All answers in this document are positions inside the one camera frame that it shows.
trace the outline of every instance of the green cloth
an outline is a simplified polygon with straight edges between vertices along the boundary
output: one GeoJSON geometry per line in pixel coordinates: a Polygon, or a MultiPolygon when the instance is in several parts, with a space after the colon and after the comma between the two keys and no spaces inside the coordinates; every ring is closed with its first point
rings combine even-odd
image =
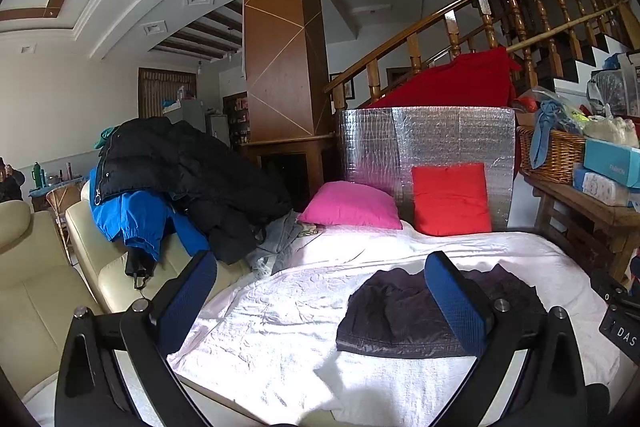
{"type": "Polygon", "coordinates": [[[100,133],[100,139],[94,144],[94,149],[102,149],[104,144],[107,143],[109,137],[113,134],[117,127],[107,127],[104,131],[100,133]]]}

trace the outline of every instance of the refrigerator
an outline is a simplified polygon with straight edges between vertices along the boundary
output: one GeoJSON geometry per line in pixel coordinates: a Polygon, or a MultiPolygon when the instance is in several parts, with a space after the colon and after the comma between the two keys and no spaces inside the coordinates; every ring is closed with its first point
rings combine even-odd
{"type": "Polygon", "coordinates": [[[226,120],[226,114],[208,114],[206,121],[207,134],[229,146],[229,123],[226,120]]]}
{"type": "Polygon", "coordinates": [[[165,107],[162,110],[162,113],[171,121],[171,123],[184,120],[194,126],[197,130],[206,132],[203,103],[197,98],[185,98],[183,100],[178,100],[173,105],[165,107]]]}

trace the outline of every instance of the blue jacket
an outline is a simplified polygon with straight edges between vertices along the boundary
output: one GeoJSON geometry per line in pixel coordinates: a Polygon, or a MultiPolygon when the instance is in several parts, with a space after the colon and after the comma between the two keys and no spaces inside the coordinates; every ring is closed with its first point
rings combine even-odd
{"type": "Polygon", "coordinates": [[[125,192],[100,205],[94,203],[95,171],[89,174],[89,204],[94,221],[109,241],[121,237],[127,247],[145,250],[156,261],[168,219],[173,222],[184,249],[191,256],[210,250],[207,239],[188,217],[178,214],[160,196],[146,190],[125,192]]]}

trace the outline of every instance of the small table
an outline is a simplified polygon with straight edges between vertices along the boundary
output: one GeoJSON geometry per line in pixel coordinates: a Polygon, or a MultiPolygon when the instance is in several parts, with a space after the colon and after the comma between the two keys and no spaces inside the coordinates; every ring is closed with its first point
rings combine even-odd
{"type": "Polygon", "coordinates": [[[31,198],[31,205],[33,206],[33,212],[40,212],[41,210],[49,210],[49,202],[47,201],[47,194],[49,194],[52,190],[55,190],[59,187],[64,187],[65,185],[72,184],[82,184],[87,180],[85,176],[76,176],[72,180],[67,180],[65,182],[60,182],[55,185],[49,185],[43,188],[34,188],[29,191],[29,197],[31,198]]]}
{"type": "Polygon", "coordinates": [[[622,283],[631,256],[640,247],[640,213],[625,206],[608,206],[571,185],[534,176],[525,176],[525,181],[540,198],[536,231],[561,247],[585,272],[603,268],[622,283]],[[560,212],[554,207],[556,201],[570,211],[560,212]],[[551,219],[566,227],[566,235],[551,219]]]}

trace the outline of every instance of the zipper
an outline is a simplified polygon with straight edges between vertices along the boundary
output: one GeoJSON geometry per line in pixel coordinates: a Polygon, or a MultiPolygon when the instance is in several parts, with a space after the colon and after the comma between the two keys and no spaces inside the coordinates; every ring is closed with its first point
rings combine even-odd
{"type": "Polygon", "coordinates": [[[104,156],[100,157],[100,161],[98,162],[98,167],[97,167],[97,169],[95,169],[95,181],[96,181],[95,196],[94,196],[94,204],[95,205],[98,205],[98,204],[102,203],[102,191],[100,190],[100,188],[102,187],[102,172],[104,171],[104,162],[107,160],[107,155],[109,154],[109,151],[111,150],[111,142],[112,142],[113,137],[115,136],[115,134],[116,133],[114,132],[109,137],[109,142],[107,144],[107,151],[104,154],[104,156]]]}

